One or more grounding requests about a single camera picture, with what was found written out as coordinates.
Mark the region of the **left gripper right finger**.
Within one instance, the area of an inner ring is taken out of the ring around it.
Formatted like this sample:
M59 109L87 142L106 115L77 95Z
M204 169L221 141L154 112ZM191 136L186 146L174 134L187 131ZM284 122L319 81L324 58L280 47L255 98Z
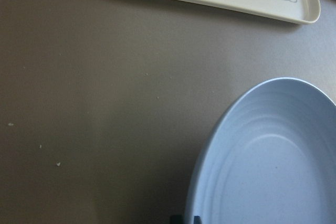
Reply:
M193 224L202 224L202 220L200 216L194 216Z

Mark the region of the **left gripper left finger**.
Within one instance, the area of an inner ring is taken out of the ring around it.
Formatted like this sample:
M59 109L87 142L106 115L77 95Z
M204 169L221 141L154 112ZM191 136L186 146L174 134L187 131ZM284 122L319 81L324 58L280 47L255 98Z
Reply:
M170 224L183 224L183 216L182 215L171 215Z

